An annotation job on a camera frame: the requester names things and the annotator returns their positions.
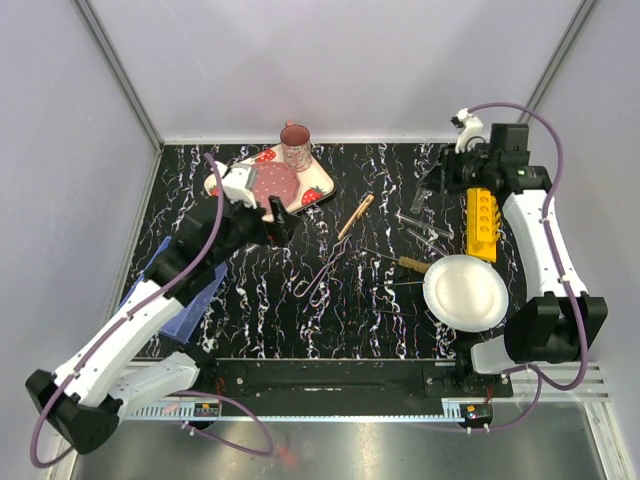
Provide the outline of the yellow test tube rack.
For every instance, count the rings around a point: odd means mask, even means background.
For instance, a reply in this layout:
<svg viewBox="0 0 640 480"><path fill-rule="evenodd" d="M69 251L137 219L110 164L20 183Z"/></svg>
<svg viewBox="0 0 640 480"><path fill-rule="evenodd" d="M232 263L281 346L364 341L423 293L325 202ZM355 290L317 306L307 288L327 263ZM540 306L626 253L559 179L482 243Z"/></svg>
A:
<svg viewBox="0 0 640 480"><path fill-rule="evenodd" d="M487 189L467 190L466 254L483 261L497 261L501 214L497 199Z"/></svg>

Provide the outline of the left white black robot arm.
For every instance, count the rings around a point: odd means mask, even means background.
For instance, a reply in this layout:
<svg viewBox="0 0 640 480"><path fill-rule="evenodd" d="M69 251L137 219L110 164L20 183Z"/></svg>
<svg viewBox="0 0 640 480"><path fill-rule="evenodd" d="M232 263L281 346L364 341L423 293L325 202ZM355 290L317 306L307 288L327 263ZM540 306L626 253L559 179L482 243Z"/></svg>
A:
<svg viewBox="0 0 640 480"><path fill-rule="evenodd" d="M216 280L216 270L249 244L285 247L299 217L272 196L267 208L218 197L195 204L168 246L131 290L127 302L55 371L34 371L26 390L40 416L79 454L102 446L121 421L176 392L196 396L215 386L216 372L196 351L179 349L130 375L124 369L147 341Z"/></svg>

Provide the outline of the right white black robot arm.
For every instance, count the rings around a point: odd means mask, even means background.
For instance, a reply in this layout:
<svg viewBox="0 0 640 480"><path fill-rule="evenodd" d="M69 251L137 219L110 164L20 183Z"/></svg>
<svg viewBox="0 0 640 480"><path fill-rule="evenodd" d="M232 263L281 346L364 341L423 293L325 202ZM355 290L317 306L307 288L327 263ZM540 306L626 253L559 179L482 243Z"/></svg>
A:
<svg viewBox="0 0 640 480"><path fill-rule="evenodd" d="M521 123L494 123L489 139L483 124L466 111L452 119L460 133L445 145L435 165L419 181L423 189L443 194L479 188L491 194L488 216L507 221L525 274L527 301L507 318L503 333L469 348L470 362L454 371L454 384L476 396L490 383L489 374L511 374L543 364L576 361L576 377L568 383L539 378L560 391L577 388L586 375L588 350L599 333L608 307L589 294L571 262L555 214L560 178L530 162L529 128Z"/></svg>

